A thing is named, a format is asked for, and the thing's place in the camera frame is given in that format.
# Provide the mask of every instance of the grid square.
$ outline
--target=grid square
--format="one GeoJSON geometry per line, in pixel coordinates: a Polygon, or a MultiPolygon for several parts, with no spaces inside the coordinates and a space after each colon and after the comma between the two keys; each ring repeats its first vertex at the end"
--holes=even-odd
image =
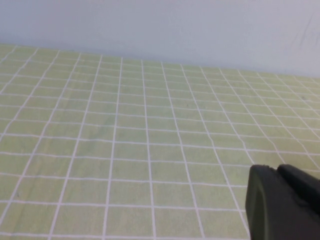
{"type": "Polygon", "coordinates": [[[115,159],[147,160],[146,144],[116,143],[114,145],[115,159]]]}
{"type": "Polygon", "coordinates": [[[110,161],[106,159],[75,158],[70,171],[73,178],[107,179],[110,161]]]}
{"type": "Polygon", "coordinates": [[[104,207],[61,206],[53,233],[61,235],[101,235],[104,214],[104,207]]]}
{"type": "Polygon", "coordinates": [[[244,147],[242,141],[235,135],[211,134],[211,137],[215,147],[237,149],[244,147]]]}
{"type": "Polygon", "coordinates": [[[63,88],[48,88],[38,86],[32,96],[34,97],[56,97],[58,98],[63,92],[63,88]]]}
{"type": "Polygon", "coordinates": [[[135,86],[135,87],[143,87],[144,82],[142,81],[142,79],[136,80],[136,79],[132,79],[132,78],[125,78],[122,77],[121,78],[121,85],[123,86],[135,86]]]}
{"type": "Polygon", "coordinates": [[[29,95],[33,91],[33,86],[8,84],[3,90],[3,94],[29,95]]]}
{"type": "Polygon", "coordinates": [[[9,200],[16,185],[18,182],[19,178],[16,176],[8,176],[8,175],[0,175],[0,200],[9,200]]]}
{"type": "Polygon", "coordinates": [[[80,124],[49,123],[46,126],[44,136],[77,138],[80,131],[80,127],[80,124]]]}
{"type": "Polygon", "coordinates": [[[149,146],[151,161],[183,161],[180,146],[151,145],[149,146]]]}
{"type": "Polygon", "coordinates": [[[91,95],[91,100],[92,101],[99,101],[99,102],[112,102],[116,103],[117,102],[118,95],[117,94],[112,94],[109,92],[97,92],[94,91],[92,92],[91,95]]]}
{"type": "Polygon", "coordinates": [[[1,232],[48,234],[56,206],[12,203],[8,209],[1,232]]]}
{"type": "Polygon", "coordinates": [[[179,137],[173,131],[149,130],[149,142],[151,144],[179,144],[179,137]]]}
{"type": "Polygon", "coordinates": [[[242,140],[244,141],[246,148],[250,150],[276,150],[273,142],[269,141],[265,137],[244,136],[242,137],[242,140]]]}
{"type": "Polygon", "coordinates": [[[223,168],[231,185],[248,185],[249,166],[224,166],[223,168]]]}
{"type": "Polygon", "coordinates": [[[67,175],[71,158],[36,155],[26,171],[27,176],[54,176],[67,175]]]}
{"type": "Polygon", "coordinates": [[[111,114],[103,114],[103,113],[90,113],[88,112],[85,115],[86,124],[93,125],[102,125],[102,126],[114,126],[116,121],[116,116],[111,114]]]}
{"type": "Polygon", "coordinates": [[[157,130],[176,130],[176,123],[174,119],[148,117],[148,128],[157,130]]]}
{"type": "Polygon", "coordinates": [[[258,125],[250,124],[234,124],[234,129],[239,135],[263,137],[264,133],[260,130],[258,125]]]}
{"type": "Polygon", "coordinates": [[[191,92],[185,91],[185,90],[171,90],[170,89],[169,96],[172,99],[185,99],[185,100],[193,100],[194,99],[191,92]]]}
{"type": "Polygon", "coordinates": [[[255,120],[251,115],[245,113],[227,113],[232,123],[238,124],[255,124],[255,120]]]}
{"type": "Polygon", "coordinates": [[[198,110],[175,108],[174,115],[177,119],[201,120],[198,110]]]}
{"type": "Polygon", "coordinates": [[[148,117],[173,118],[172,110],[169,107],[147,106],[146,114],[148,117]]]}
{"type": "Polygon", "coordinates": [[[5,135],[0,141],[0,152],[31,154],[37,142],[37,137],[5,135]]]}
{"type": "Polygon", "coordinates": [[[196,101],[217,101],[217,98],[212,93],[194,92],[193,96],[196,101]]]}
{"type": "Polygon", "coordinates": [[[249,154],[255,164],[277,168],[280,164],[284,163],[276,152],[250,151],[249,154]]]}
{"type": "Polygon", "coordinates": [[[112,126],[84,125],[81,138],[86,140],[109,140],[112,141],[114,128],[112,126]]]}
{"type": "Polygon", "coordinates": [[[224,174],[218,165],[188,164],[192,183],[226,184],[224,174]]]}
{"type": "Polygon", "coordinates": [[[106,226],[111,236],[151,236],[151,208],[109,207],[106,226]]]}
{"type": "Polygon", "coordinates": [[[69,179],[62,201],[64,203],[103,204],[106,202],[108,182],[69,179]]]}
{"type": "Polygon", "coordinates": [[[182,144],[193,146],[212,146],[211,140],[206,133],[181,132],[182,144]]]}
{"type": "Polygon", "coordinates": [[[155,206],[194,206],[194,200],[188,184],[154,183],[153,198],[155,206]]]}
{"type": "Polygon", "coordinates": [[[85,112],[70,110],[55,110],[52,116],[52,122],[63,123],[82,123],[85,112]]]}
{"type": "Polygon", "coordinates": [[[110,158],[112,143],[99,140],[81,140],[76,149],[78,157],[110,158]]]}
{"type": "Polygon", "coordinates": [[[142,116],[118,115],[116,124],[125,128],[146,128],[146,120],[142,116]]]}
{"type": "Polygon", "coordinates": [[[145,161],[115,160],[112,166],[112,179],[149,181],[149,165],[145,161]]]}
{"type": "Polygon", "coordinates": [[[232,192],[234,193],[235,199],[238,202],[240,209],[246,210],[247,188],[232,187],[232,192]]]}
{"type": "Polygon", "coordinates": [[[211,134],[236,134],[232,125],[227,122],[206,121],[205,126],[211,134]]]}
{"type": "Polygon", "coordinates": [[[265,114],[265,115],[273,115],[273,113],[269,110],[267,106],[260,105],[246,105],[246,108],[252,114],[265,114]]]}
{"type": "Polygon", "coordinates": [[[53,87],[53,88],[64,88],[67,83],[66,79],[42,79],[39,83],[39,87],[53,87]]]}
{"type": "Polygon", "coordinates": [[[22,108],[16,117],[17,120],[31,120],[31,121],[48,121],[52,110],[50,109],[36,109],[36,108],[22,108]]]}
{"type": "Polygon", "coordinates": [[[240,113],[240,114],[248,113],[244,105],[232,104],[232,103],[221,103],[221,105],[226,112],[234,112],[234,113],[240,113]]]}
{"type": "Polygon", "coordinates": [[[42,138],[36,152],[39,154],[72,156],[75,146],[76,140],[62,138],[42,138]]]}
{"type": "Polygon", "coordinates": [[[146,143],[146,134],[146,130],[142,129],[118,128],[115,133],[115,140],[118,142],[146,143]]]}
{"type": "Polygon", "coordinates": [[[248,237],[238,212],[200,211],[204,234],[208,238],[248,237]]]}
{"type": "Polygon", "coordinates": [[[74,90],[74,89],[65,89],[62,97],[66,99],[88,100],[90,97],[90,92],[83,91],[83,90],[81,91],[81,90],[74,90]]]}
{"type": "Polygon", "coordinates": [[[63,179],[24,177],[14,199],[19,201],[58,202],[63,185],[63,179]]]}
{"type": "Polygon", "coordinates": [[[232,149],[217,149],[216,153],[222,164],[251,165],[246,151],[232,149]]]}
{"type": "Polygon", "coordinates": [[[178,119],[176,122],[180,131],[203,133],[206,132],[205,126],[202,121],[178,119]]]}
{"type": "Polygon", "coordinates": [[[317,166],[320,166],[320,156],[319,155],[312,155],[311,158],[315,162],[317,166]]]}
{"type": "Polygon", "coordinates": [[[156,209],[155,227],[159,237],[201,237],[195,210],[156,209]]]}
{"type": "Polygon", "coordinates": [[[168,98],[147,96],[145,98],[147,106],[170,107],[171,103],[168,98]]]}
{"type": "Polygon", "coordinates": [[[288,107],[270,106],[271,111],[276,116],[296,117],[297,114],[288,107]]]}
{"type": "MultiPolygon", "coordinates": [[[[0,120],[0,133],[3,133],[8,122],[2,126],[3,121],[0,120]]],[[[13,121],[7,129],[8,134],[24,134],[24,135],[37,135],[40,136],[45,122],[36,121],[13,121]]]]}
{"type": "Polygon", "coordinates": [[[136,96],[136,95],[124,95],[120,94],[119,95],[119,103],[120,104],[139,104],[139,105],[144,105],[145,104],[145,98],[143,95],[141,96],[136,96]]]}
{"type": "Polygon", "coordinates": [[[22,174],[29,156],[0,154],[0,173],[22,174]]]}
{"type": "Polygon", "coordinates": [[[171,99],[172,106],[174,108],[183,108],[183,109],[197,109],[197,105],[193,100],[185,99],[171,99]]]}
{"type": "Polygon", "coordinates": [[[168,88],[170,90],[181,90],[181,91],[190,91],[189,85],[183,82],[168,82],[168,88]]]}
{"type": "Polygon", "coordinates": [[[204,121],[215,121],[215,122],[225,122],[228,123],[228,118],[226,114],[222,111],[201,111],[201,115],[204,121]]]}
{"type": "Polygon", "coordinates": [[[119,104],[118,114],[145,116],[145,107],[143,105],[119,104]]]}
{"type": "Polygon", "coordinates": [[[22,106],[26,100],[26,96],[0,95],[0,105],[22,106]]]}
{"type": "Polygon", "coordinates": [[[150,184],[146,182],[112,181],[110,204],[151,205],[150,184]]]}
{"type": "MultiPolygon", "coordinates": [[[[39,73],[21,73],[21,75],[27,75],[27,76],[38,76],[38,77],[41,77],[43,74],[44,74],[44,70],[39,72],[39,73]]],[[[69,75],[70,75],[70,72],[68,71],[59,71],[59,70],[55,70],[55,69],[49,69],[44,77],[45,78],[49,78],[49,79],[68,79],[69,78],[69,75]]]]}
{"type": "Polygon", "coordinates": [[[146,87],[145,88],[145,95],[152,96],[152,97],[163,97],[163,98],[169,97],[167,89],[161,89],[161,88],[148,88],[148,87],[146,87]]]}
{"type": "Polygon", "coordinates": [[[314,141],[319,140],[319,137],[315,135],[311,129],[289,128],[288,130],[297,139],[314,141]]]}
{"type": "Polygon", "coordinates": [[[260,126],[268,137],[292,138],[289,128],[282,126],[260,126]]]}
{"type": "Polygon", "coordinates": [[[184,163],[152,162],[151,172],[153,181],[187,182],[187,172],[184,163]]]}
{"type": "Polygon", "coordinates": [[[313,163],[313,159],[306,154],[280,153],[286,164],[290,164],[299,169],[318,170],[313,163]]]}
{"type": "Polygon", "coordinates": [[[20,108],[16,106],[0,106],[1,117],[4,119],[13,119],[19,109],[20,108]]]}
{"type": "Polygon", "coordinates": [[[86,100],[60,99],[57,109],[85,111],[87,105],[86,100]]]}
{"type": "Polygon", "coordinates": [[[37,97],[31,96],[26,102],[26,107],[34,107],[34,108],[48,108],[53,109],[56,106],[58,98],[45,98],[45,97],[37,97]]]}
{"type": "Polygon", "coordinates": [[[236,95],[217,94],[216,97],[221,103],[241,104],[241,100],[236,95]]]}
{"type": "Polygon", "coordinates": [[[305,152],[303,146],[295,139],[273,138],[272,142],[279,151],[305,152]]]}
{"type": "Polygon", "coordinates": [[[235,209],[231,192],[226,186],[193,185],[194,195],[199,208],[235,209]]]}
{"type": "Polygon", "coordinates": [[[115,114],[117,105],[115,103],[96,102],[89,103],[88,111],[94,113],[115,114]]]}
{"type": "Polygon", "coordinates": [[[190,163],[217,164],[218,160],[212,148],[183,147],[185,159],[190,163]]]}

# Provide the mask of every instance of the white wall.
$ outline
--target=white wall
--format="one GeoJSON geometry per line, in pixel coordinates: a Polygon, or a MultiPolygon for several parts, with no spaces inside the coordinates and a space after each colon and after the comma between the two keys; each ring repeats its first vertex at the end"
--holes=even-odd
{"type": "Polygon", "coordinates": [[[0,0],[0,42],[320,76],[320,1],[0,0]]]}

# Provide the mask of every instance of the cutting mat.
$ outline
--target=cutting mat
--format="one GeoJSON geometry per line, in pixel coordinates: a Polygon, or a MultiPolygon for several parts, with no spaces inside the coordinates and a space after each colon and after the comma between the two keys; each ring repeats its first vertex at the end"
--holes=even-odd
{"type": "Polygon", "coordinates": [[[320,79],[0,45],[0,239],[249,239],[253,164],[320,178],[320,79]]]}

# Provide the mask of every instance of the table surface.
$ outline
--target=table surface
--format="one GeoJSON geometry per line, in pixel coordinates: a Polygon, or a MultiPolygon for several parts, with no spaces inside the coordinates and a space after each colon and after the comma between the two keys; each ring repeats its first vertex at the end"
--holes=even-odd
{"type": "Polygon", "coordinates": [[[249,239],[253,164],[320,178],[320,79],[0,44],[0,239],[249,239]]]}

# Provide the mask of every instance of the black plastic object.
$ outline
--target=black plastic object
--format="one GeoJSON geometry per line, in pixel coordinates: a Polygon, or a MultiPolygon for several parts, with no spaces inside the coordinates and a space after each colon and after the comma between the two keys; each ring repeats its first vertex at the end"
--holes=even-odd
{"type": "Polygon", "coordinates": [[[320,240],[320,181],[291,165],[253,165],[245,210],[251,240],[320,240]]]}

